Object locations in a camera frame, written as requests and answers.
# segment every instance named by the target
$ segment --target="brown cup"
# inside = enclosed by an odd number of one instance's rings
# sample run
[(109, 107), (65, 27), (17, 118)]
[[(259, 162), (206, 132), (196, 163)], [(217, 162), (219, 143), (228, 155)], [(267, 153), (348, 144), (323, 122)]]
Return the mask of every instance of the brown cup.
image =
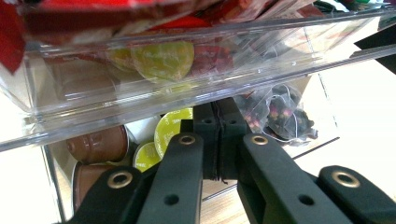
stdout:
[(112, 165), (83, 165), (81, 162), (76, 164), (72, 178), (73, 210), (75, 212), (100, 175), (115, 167)]
[(66, 140), (72, 156), (84, 164), (121, 161), (128, 151), (128, 135), (123, 125)]

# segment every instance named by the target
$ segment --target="brown coffee capsule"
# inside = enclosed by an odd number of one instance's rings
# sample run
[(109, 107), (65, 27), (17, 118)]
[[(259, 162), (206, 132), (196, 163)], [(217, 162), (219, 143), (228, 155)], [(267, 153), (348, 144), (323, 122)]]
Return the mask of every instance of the brown coffee capsule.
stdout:
[(121, 161), (128, 151), (128, 135), (123, 125), (66, 140), (72, 156), (84, 164)]
[(75, 212), (100, 175), (115, 167), (113, 165), (84, 165), (81, 162), (76, 164), (72, 178), (73, 210)]

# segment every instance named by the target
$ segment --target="metal ring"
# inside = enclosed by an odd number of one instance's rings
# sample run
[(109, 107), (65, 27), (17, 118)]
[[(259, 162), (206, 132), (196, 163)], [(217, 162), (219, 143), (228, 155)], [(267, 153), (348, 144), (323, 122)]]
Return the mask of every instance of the metal ring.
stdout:
[(268, 143), (268, 139), (259, 135), (251, 137), (251, 141), (256, 145), (261, 145), (261, 146), (267, 145)]
[(178, 142), (182, 145), (191, 145), (195, 142), (195, 138), (190, 135), (183, 135), (178, 139)]
[[(116, 178), (119, 176), (123, 176), (123, 179), (121, 181), (117, 181)], [(114, 174), (112, 174), (108, 180), (107, 184), (109, 187), (112, 189), (121, 189), (127, 185), (129, 185), (132, 182), (132, 174), (126, 171), (118, 171)]]
[[(350, 179), (350, 181), (345, 181), (340, 178), (341, 175), (344, 175)], [(332, 178), (340, 185), (347, 188), (358, 188), (361, 185), (361, 182), (353, 175), (342, 171), (334, 171), (332, 172)]]

